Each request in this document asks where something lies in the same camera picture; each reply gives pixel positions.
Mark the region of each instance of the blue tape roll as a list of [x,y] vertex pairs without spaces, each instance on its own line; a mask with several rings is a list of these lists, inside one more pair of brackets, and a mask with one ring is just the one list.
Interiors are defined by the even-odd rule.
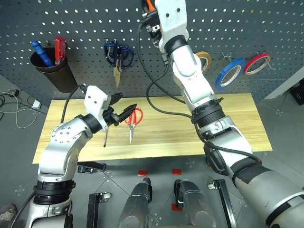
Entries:
[[[218,78],[215,80],[215,87],[217,90],[223,90],[225,89],[228,85],[230,85],[232,82],[234,82],[239,74],[243,72],[244,67],[245,67],[245,61],[243,58],[237,58],[233,60],[231,63],[229,63],[218,75]],[[232,69],[237,68],[235,74],[225,83],[223,82],[224,77],[226,74],[228,74]]]

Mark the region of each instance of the scissor handle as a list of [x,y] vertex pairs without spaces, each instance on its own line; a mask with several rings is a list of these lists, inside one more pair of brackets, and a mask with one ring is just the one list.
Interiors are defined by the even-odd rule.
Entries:
[[[112,55],[113,55],[113,61],[110,60],[109,55],[109,49],[113,49]],[[106,61],[113,67],[116,67],[117,62],[117,53],[118,53],[118,46],[115,43],[112,42],[106,42],[104,44],[104,56]]]
[[[136,120],[136,111],[139,111],[141,113],[141,118],[139,119],[139,121]],[[124,121],[125,121],[125,123],[127,125],[131,125],[131,124],[137,125],[137,124],[140,123],[140,121],[142,121],[142,119],[143,119],[143,112],[142,112],[142,110],[140,108],[135,108],[134,111],[129,116],[128,121],[127,120],[124,120]]]
[[[134,58],[134,52],[131,49],[129,49],[128,47],[125,47],[125,46],[120,47],[119,52],[120,52],[119,59],[120,59],[120,62],[121,62],[121,69],[125,70],[125,69],[127,69],[131,66],[131,64],[133,62],[133,58]],[[125,65],[124,60],[128,55],[131,55],[131,60],[127,65]]]

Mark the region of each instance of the yellow tape roll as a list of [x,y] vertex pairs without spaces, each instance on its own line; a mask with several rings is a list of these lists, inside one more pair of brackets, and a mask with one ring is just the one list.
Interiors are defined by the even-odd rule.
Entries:
[[198,53],[195,53],[199,58],[205,59],[205,65],[201,66],[201,71],[202,73],[206,72],[211,64],[211,56],[208,52],[206,51],[200,51]]

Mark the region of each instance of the scissors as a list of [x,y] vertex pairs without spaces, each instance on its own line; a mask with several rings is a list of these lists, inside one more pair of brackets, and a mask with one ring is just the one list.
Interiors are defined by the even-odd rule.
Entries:
[[[140,118],[139,120],[137,120],[136,118],[136,112],[140,112]],[[128,120],[124,120],[126,122],[127,125],[129,125],[130,128],[130,144],[132,142],[133,139],[133,132],[134,132],[134,128],[137,124],[139,124],[142,121],[143,117],[143,112],[140,108],[135,108],[134,111],[132,112],[132,114],[129,116]]]
[[104,56],[106,61],[113,67],[113,75],[116,81],[116,87],[118,87],[120,74],[123,70],[131,66],[134,52],[126,46],[118,46],[116,39],[114,39],[114,42],[108,42],[108,39],[106,39]]

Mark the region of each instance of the white cable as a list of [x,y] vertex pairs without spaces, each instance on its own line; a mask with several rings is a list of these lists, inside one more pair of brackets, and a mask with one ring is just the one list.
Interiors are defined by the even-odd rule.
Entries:
[[[27,127],[31,126],[31,125],[36,121],[36,119],[37,119],[37,112],[36,112],[35,110],[29,109],[29,108],[25,108],[25,109],[22,109],[22,110],[18,110],[18,108],[19,108],[19,101],[18,101],[18,99],[17,99],[17,97],[16,97],[15,95],[9,94],[9,93],[6,93],[6,92],[2,92],[2,91],[0,91],[0,93],[12,95],[12,96],[14,96],[14,98],[16,99],[16,101],[17,101],[17,109],[16,109],[15,112],[3,112],[3,111],[0,111],[0,113],[16,113],[16,126],[17,126],[18,128],[20,128],[20,129],[27,128]],[[17,119],[18,119],[18,113],[19,113],[19,112],[22,112],[22,111],[25,111],[25,110],[33,111],[33,112],[35,113],[35,118],[34,118],[34,120],[33,120],[29,125],[27,125],[27,126],[25,126],[25,127],[20,127],[20,126],[18,125],[18,121],[17,121]]]

